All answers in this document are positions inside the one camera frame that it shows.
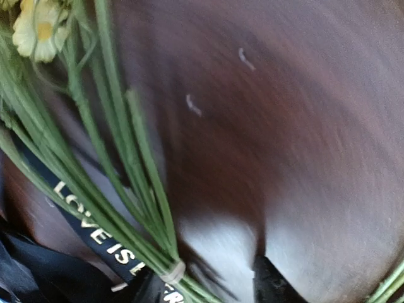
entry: dark wood grain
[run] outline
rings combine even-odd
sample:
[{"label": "dark wood grain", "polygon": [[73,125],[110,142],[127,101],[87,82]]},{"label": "dark wood grain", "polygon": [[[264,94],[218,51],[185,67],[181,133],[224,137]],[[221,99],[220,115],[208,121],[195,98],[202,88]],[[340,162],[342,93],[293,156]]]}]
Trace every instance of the dark wood grain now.
[{"label": "dark wood grain", "polygon": [[[400,8],[387,0],[114,1],[122,74],[140,89],[179,235],[241,302],[253,303],[257,250],[312,303],[361,302],[396,262],[404,240]],[[90,150],[72,125],[63,123]],[[48,246],[88,254],[6,168],[24,228]],[[53,228],[62,246],[45,236]]]}]

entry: black fabric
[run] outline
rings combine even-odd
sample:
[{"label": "black fabric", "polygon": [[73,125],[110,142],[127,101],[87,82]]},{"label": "black fabric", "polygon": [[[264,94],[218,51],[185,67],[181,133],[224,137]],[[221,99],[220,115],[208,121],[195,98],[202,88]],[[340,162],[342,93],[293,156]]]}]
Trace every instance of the black fabric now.
[{"label": "black fabric", "polygon": [[3,219],[0,230],[1,280],[13,300],[99,303],[112,298],[110,280],[92,265],[35,244]]},{"label": "black fabric", "polygon": [[159,303],[163,282],[148,268],[114,294],[92,265],[46,249],[0,219],[0,299],[22,303]]},{"label": "black fabric", "polygon": [[254,261],[256,303],[307,303],[265,256]]}]

